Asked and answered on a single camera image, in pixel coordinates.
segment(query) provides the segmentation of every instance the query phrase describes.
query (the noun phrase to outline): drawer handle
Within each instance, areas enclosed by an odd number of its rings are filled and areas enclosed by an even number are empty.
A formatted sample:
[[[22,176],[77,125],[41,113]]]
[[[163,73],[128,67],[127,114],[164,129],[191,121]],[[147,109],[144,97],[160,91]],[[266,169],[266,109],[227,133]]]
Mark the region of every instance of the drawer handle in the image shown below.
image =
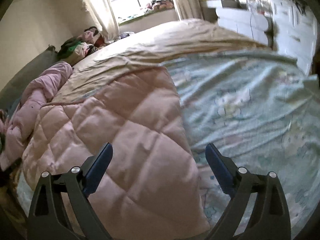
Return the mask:
[[[290,35],[291,38],[293,38],[294,40],[296,40],[297,42],[300,42],[301,40],[295,36]]]

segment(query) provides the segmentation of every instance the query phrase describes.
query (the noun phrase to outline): cartoon print bed sheet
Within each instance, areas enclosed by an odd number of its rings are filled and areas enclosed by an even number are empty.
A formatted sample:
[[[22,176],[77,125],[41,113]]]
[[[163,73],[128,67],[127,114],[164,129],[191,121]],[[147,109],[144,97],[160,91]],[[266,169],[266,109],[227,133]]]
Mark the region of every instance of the cartoon print bed sheet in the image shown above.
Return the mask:
[[[213,142],[250,172],[275,171],[282,183],[292,238],[320,200],[320,92],[291,59],[272,52],[196,54],[163,64],[180,95],[184,127],[201,174],[204,212],[213,227],[228,204],[204,156]],[[249,201],[237,230],[249,220]]]

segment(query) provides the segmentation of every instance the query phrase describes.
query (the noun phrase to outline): pile of clothes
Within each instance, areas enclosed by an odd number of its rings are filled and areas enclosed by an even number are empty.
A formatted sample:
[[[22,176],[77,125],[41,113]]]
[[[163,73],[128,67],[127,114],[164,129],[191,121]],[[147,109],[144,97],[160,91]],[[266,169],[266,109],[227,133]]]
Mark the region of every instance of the pile of clothes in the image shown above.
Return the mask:
[[[58,52],[58,59],[69,63],[71,66],[77,64],[88,55],[98,51],[106,44],[97,27],[92,26],[78,37],[73,37],[62,44]]]
[[[151,1],[146,5],[146,9],[152,10],[152,11],[160,11],[160,10],[166,10],[166,9],[172,9],[174,8],[173,0],[160,0],[160,1]]]

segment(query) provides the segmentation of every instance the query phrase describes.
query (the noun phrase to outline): quilted comforter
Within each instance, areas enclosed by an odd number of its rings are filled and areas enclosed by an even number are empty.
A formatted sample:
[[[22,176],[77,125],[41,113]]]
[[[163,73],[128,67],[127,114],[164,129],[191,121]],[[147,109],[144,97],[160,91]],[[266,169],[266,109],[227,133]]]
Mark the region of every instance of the quilted comforter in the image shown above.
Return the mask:
[[[106,142],[114,156],[89,201],[113,238],[168,240],[209,229],[179,96],[164,67],[122,73],[81,102],[42,107],[23,154],[28,184],[34,190],[43,171],[80,166]]]

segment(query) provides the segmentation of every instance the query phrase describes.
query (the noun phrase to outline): beige bed sheet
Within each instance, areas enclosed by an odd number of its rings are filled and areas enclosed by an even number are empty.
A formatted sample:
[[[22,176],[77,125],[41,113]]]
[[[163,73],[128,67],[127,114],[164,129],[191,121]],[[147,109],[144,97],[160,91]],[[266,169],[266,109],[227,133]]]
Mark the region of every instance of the beige bed sheet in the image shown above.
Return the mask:
[[[168,22],[119,40],[74,66],[53,102],[71,102],[126,71],[156,66],[187,53],[265,48],[230,30],[199,19]]]

